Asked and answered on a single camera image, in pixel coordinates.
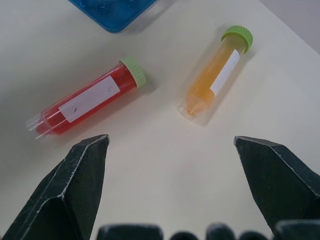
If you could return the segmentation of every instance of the paper label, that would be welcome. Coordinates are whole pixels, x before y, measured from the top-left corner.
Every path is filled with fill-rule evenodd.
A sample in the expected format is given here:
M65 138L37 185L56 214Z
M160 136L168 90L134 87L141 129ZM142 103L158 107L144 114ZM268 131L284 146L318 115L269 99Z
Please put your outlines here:
M214 93L214 95L218 95L220 90L222 89L223 85L227 81L228 77L234 70L235 66L239 62L240 54L237 50L234 50L231 56L229 57L228 61L226 61L224 67L222 68L219 75L216 77L214 82L212 83L210 89Z
M119 87L111 76L80 93L75 98L59 107L60 112L69 123L102 104L120 92Z

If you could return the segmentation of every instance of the blue container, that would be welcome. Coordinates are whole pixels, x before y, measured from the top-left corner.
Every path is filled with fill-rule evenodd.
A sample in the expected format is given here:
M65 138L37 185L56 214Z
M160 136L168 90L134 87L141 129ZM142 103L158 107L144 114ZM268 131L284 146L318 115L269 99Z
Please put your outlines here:
M69 0L97 24L118 33L156 0Z

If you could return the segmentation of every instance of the green cap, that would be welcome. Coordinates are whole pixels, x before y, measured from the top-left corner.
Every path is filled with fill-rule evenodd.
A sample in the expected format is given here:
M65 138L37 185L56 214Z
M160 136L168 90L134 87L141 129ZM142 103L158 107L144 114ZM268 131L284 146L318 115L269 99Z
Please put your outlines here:
M244 40L246 41L247 47L245 49L245 53L250 49L250 47L252 46L252 43L254 42L254 37L252 36L251 32L246 29L243 26L231 26L229 27L225 33L222 35L221 41L223 39L225 39L225 37L229 34L238 34L241 37L244 38Z
M145 73L135 58L127 56L122 58L120 62L122 62L131 73L137 88L142 87L146 83Z

